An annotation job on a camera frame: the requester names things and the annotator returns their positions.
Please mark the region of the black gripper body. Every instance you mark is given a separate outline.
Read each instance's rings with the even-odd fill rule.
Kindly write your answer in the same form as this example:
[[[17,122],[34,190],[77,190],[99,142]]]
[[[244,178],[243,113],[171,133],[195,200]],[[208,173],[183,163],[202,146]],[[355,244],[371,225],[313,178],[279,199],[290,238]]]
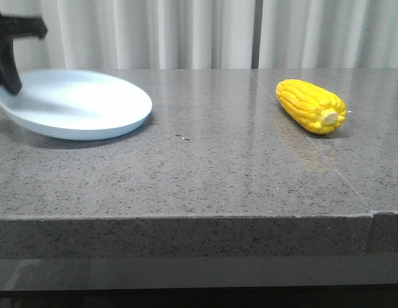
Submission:
[[[46,35],[47,26],[41,17],[3,15],[0,12],[0,42],[23,37],[43,39]]]

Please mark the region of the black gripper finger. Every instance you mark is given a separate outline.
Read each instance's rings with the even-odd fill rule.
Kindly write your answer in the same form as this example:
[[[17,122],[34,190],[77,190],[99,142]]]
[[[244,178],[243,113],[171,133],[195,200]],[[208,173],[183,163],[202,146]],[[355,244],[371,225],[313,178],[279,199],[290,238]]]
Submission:
[[[11,94],[18,94],[22,89],[15,64],[12,40],[0,41],[0,86]]]

